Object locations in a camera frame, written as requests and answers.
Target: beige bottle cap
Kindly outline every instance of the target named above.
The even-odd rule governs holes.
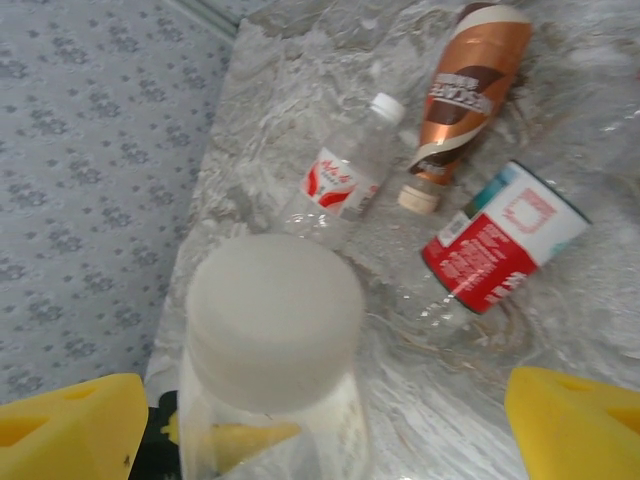
[[[439,196],[429,195],[408,185],[405,185],[398,195],[398,204],[420,215],[433,213],[439,202]]]

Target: red label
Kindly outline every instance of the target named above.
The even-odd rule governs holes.
[[[538,268],[484,213],[448,247],[434,238],[422,258],[445,288],[476,313],[486,312]]]

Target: plastic water bottle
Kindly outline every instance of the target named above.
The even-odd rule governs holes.
[[[590,97],[521,162],[505,165],[420,252],[389,266],[388,315],[414,343],[440,342],[479,315],[500,315],[490,309],[590,219],[601,220],[602,207],[615,203],[613,176],[640,165],[637,92],[625,84]]]
[[[342,259],[291,235],[228,240],[198,267],[187,317],[182,478],[367,478],[364,295]]]
[[[332,133],[272,232],[338,248],[387,178],[388,145],[404,112],[379,93],[364,117]]]

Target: gray floral wallpaper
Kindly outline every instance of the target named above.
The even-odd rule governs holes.
[[[231,53],[160,1],[3,3],[0,403],[143,372]]]

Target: gray marble surface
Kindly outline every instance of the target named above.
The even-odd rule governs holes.
[[[637,172],[625,172],[625,181],[611,177],[619,183],[612,189],[615,201],[603,202],[602,221],[505,304],[506,325],[466,332],[447,348],[431,349],[385,318],[382,280],[390,265],[425,243],[536,137],[550,154],[610,154],[611,144],[580,134],[583,127],[605,131],[607,125],[594,127],[589,118],[580,123],[571,112],[589,102],[592,90],[635,77],[640,5],[512,3],[532,18],[534,38],[509,101],[460,170],[440,213],[408,216],[395,206],[392,180],[343,251],[371,287],[358,367],[374,433],[374,478],[526,478],[502,409],[514,366],[547,366],[640,388],[634,287],[640,253],[630,248],[640,239]],[[411,157],[430,73],[461,5],[284,0],[243,22],[148,367],[151,402],[177,385],[184,298],[195,266],[222,239],[268,228],[331,129],[385,91],[408,107],[395,161]],[[561,121],[575,121],[573,138],[544,139]],[[607,121],[615,124],[615,112]],[[602,164],[587,167],[596,171]],[[562,171],[571,177],[571,169]]]

